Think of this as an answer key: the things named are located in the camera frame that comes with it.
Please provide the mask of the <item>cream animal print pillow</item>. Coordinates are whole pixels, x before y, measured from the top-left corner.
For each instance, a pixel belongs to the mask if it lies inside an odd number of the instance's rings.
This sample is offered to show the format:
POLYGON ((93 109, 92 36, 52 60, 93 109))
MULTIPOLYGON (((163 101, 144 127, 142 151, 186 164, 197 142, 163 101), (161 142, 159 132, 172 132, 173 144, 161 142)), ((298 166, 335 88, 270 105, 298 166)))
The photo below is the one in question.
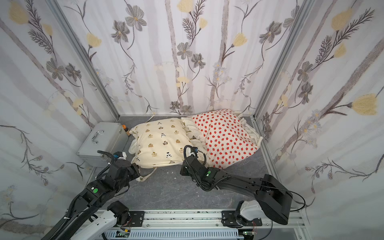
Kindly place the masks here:
POLYGON ((170 118, 139 124, 129 131, 134 140, 129 153, 134 155, 132 163, 141 169, 181 165, 184 161, 184 147, 198 148, 198 159, 207 166, 207 155, 203 136, 189 118, 170 118))

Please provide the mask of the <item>strawberry print ruffled pillow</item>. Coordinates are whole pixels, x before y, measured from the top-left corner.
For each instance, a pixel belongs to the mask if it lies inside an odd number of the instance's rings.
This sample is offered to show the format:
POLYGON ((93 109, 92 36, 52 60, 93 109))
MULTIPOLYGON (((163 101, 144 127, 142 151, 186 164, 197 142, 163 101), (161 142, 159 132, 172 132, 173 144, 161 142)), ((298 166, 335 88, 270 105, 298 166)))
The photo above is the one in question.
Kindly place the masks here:
POLYGON ((181 118, 187 133, 206 154, 205 166, 226 169, 259 150, 263 137, 242 114, 229 109, 181 118))

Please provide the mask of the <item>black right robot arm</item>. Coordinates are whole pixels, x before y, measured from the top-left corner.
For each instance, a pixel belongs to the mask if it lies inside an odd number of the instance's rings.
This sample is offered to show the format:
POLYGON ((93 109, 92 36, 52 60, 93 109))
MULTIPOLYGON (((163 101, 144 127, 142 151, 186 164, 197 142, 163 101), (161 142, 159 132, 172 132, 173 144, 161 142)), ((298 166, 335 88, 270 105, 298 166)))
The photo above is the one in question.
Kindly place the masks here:
POLYGON ((252 197, 267 218, 280 225, 287 225, 295 193, 285 188, 275 177, 265 174, 262 178, 246 178, 218 168, 206 168, 194 156, 182 164, 182 176, 189 176, 202 190, 229 190, 252 197))

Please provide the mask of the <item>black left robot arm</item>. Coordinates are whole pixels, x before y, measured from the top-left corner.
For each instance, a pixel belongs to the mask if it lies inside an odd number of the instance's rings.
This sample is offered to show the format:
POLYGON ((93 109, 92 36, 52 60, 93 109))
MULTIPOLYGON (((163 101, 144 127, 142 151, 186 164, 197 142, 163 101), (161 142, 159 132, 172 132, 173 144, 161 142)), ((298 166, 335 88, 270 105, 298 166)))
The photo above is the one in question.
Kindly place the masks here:
POLYGON ((124 159, 114 160, 74 197, 64 216, 43 239, 69 240, 107 201, 139 177, 138 165, 124 159))

